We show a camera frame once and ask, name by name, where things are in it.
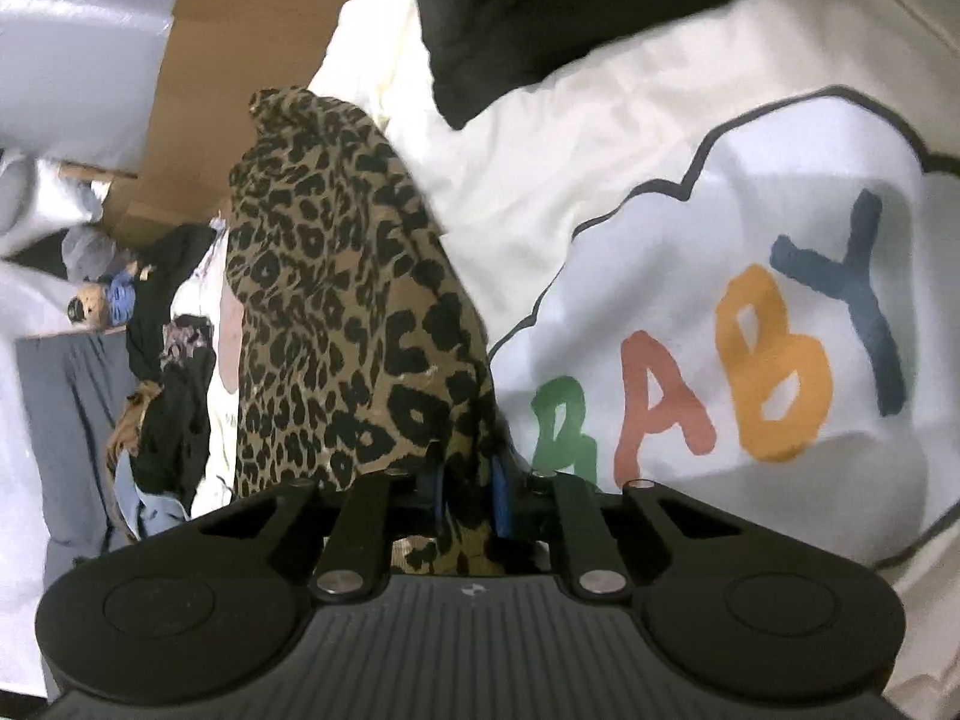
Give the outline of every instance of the leopard print fabric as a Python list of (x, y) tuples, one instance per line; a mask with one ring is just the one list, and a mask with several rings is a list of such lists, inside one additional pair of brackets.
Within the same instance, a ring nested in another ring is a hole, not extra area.
[(403, 570), (491, 574), (493, 384), (480, 320), (410, 176), (359, 108), (254, 96), (230, 175), (227, 280), (245, 307), (235, 492), (448, 468), (448, 535)]

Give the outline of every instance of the cloud graphic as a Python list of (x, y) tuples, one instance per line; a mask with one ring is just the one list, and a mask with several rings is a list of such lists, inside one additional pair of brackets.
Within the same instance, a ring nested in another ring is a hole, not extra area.
[(890, 557), (960, 501), (958, 238), (960, 163), (891, 111), (832, 88), (751, 112), (578, 228), (491, 354), (512, 441)]

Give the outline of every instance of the white bag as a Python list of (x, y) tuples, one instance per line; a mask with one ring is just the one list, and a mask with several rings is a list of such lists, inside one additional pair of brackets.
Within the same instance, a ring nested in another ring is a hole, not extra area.
[(59, 165), (18, 151), (0, 156), (0, 257), (66, 227), (99, 221), (103, 209), (88, 184), (59, 175)]

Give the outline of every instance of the stuffed toy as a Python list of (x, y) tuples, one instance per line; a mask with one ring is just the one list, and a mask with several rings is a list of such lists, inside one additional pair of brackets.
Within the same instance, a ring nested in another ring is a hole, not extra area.
[(125, 324), (133, 316), (136, 293), (133, 280), (145, 281), (151, 268), (140, 269), (136, 262), (129, 264), (112, 278), (85, 284), (70, 300), (66, 314), (74, 324), (86, 324), (91, 330), (104, 330)]

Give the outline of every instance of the cardboard box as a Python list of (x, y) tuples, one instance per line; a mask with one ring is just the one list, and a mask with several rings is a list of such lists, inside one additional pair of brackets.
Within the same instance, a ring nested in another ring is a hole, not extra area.
[(114, 181), (104, 226), (142, 247), (229, 204), (227, 176), (253, 143), (258, 89), (305, 85), (347, 0), (176, 0), (140, 174)]

